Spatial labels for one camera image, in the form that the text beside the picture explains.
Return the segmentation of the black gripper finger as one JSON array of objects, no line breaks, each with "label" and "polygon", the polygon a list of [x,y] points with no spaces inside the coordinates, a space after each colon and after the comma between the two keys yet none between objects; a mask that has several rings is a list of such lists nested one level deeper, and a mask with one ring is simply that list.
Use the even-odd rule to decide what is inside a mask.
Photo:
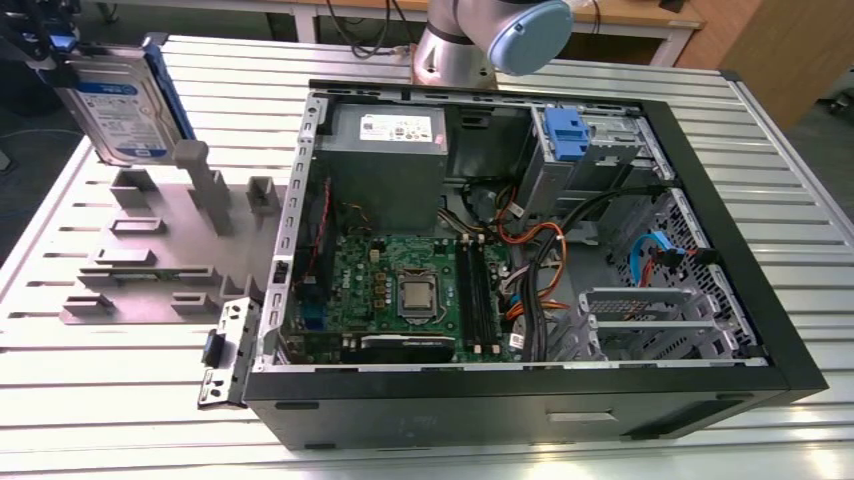
[{"label": "black gripper finger", "polygon": [[63,53],[54,53],[55,68],[51,70],[51,85],[55,88],[74,89],[79,84],[79,75]]}]

